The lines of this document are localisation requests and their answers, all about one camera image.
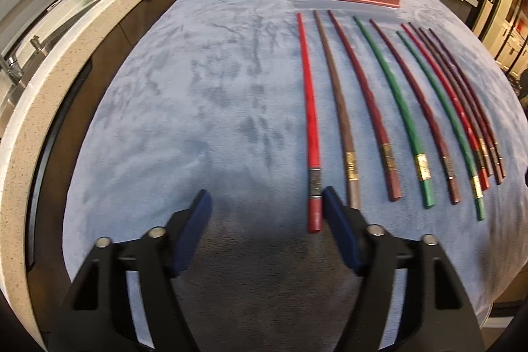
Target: sink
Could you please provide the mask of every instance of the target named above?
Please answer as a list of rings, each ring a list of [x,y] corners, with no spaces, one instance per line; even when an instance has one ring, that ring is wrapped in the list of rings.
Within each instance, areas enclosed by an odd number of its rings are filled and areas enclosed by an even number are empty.
[[[51,35],[44,39],[42,42],[42,49],[35,50],[28,61],[22,66],[23,75],[20,82],[17,85],[11,84],[7,90],[7,94],[4,96],[4,99],[0,104],[0,139],[4,137],[7,124],[15,111],[16,104],[20,100],[24,89],[27,87],[27,84],[30,82],[31,78],[33,78],[44,59],[49,55],[51,50],[57,45],[65,33],[100,1],[101,0],[95,0],[61,24],[51,33]]]

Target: silver bolt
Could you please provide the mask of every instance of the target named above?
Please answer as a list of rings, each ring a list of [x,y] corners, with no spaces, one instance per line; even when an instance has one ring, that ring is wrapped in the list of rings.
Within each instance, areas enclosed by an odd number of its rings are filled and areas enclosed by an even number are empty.
[[[422,240],[428,245],[438,245],[438,241],[432,234],[426,234],[423,236]]]
[[[110,238],[98,238],[96,240],[96,247],[97,248],[106,248],[110,243],[112,243],[112,239],[110,239]]]
[[[165,234],[165,229],[163,227],[154,227],[151,228],[148,232],[150,237],[156,239],[161,238]]]
[[[385,229],[378,224],[371,224],[366,230],[373,236],[383,236],[385,234]]]

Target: wrinkled fabric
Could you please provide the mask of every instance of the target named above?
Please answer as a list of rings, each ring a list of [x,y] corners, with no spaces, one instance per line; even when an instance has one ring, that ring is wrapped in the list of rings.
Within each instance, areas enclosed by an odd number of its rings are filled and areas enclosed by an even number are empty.
[[[173,283],[204,352],[331,351],[361,279],[341,262],[332,234],[306,231],[308,174],[296,12],[303,13],[319,125],[323,185],[345,198],[339,124],[312,9],[321,9],[347,103],[361,176],[363,215],[392,234],[439,238],[476,312],[508,286],[528,255],[528,122],[480,41],[438,0],[400,9],[331,0],[177,0],[139,41],[107,89],[81,148],[64,215],[73,278],[100,236],[132,240],[164,225],[207,189],[213,215],[187,272]],[[362,63],[392,143],[403,197],[387,199],[372,123],[332,8]],[[353,15],[381,47],[429,160],[436,206],[424,209],[413,154],[382,70]],[[420,85],[451,152],[461,202],[449,201],[442,164],[398,64],[368,24],[376,19]],[[400,23],[433,27],[458,58],[501,143],[508,176],[490,178],[477,222],[471,183],[450,122]],[[384,345],[394,339],[405,275],[398,274]],[[149,343],[137,277],[134,319]]]

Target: blue tablecloth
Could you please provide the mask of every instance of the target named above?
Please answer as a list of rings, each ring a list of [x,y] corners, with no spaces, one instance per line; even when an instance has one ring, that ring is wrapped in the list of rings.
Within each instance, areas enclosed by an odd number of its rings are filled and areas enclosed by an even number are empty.
[[[390,203],[356,76],[322,11],[347,100],[366,219],[404,238],[436,235],[476,311],[506,288],[528,255],[528,123],[493,58],[438,0],[402,0],[399,10],[330,0],[177,0],[126,59],[82,145],[64,217],[64,257],[72,277],[96,238],[138,238],[164,225],[205,188],[213,196],[213,216],[191,268],[174,282],[200,348],[332,350],[361,280],[341,263],[327,227],[318,235],[306,232],[306,123],[296,11],[303,12],[310,45],[323,183],[345,197],[336,109],[314,8],[335,10],[354,45],[400,174],[403,198]],[[457,206],[449,202],[419,104],[382,45],[429,159],[437,204],[423,209],[401,116],[353,15],[365,22],[377,19],[423,89],[451,151],[463,198]],[[484,222],[476,220],[448,118],[395,35],[409,20],[434,27],[456,54],[502,144],[508,177],[500,186],[491,178]],[[384,343],[394,338],[403,278],[397,279]],[[130,279],[136,325],[141,340],[149,342],[138,286]]]

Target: beige speckled countertop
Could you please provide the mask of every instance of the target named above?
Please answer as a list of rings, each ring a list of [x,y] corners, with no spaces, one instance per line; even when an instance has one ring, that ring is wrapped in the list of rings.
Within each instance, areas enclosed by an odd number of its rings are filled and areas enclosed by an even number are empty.
[[[476,2],[466,1],[472,5]],[[44,40],[83,2],[63,0],[30,35]],[[73,80],[107,34],[139,2],[101,0],[62,37],[28,84],[0,144],[0,288],[24,327],[41,345],[24,257],[27,199],[34,169],[48,128]],[[28,38],[18,50],[21,64],[31,55]]]

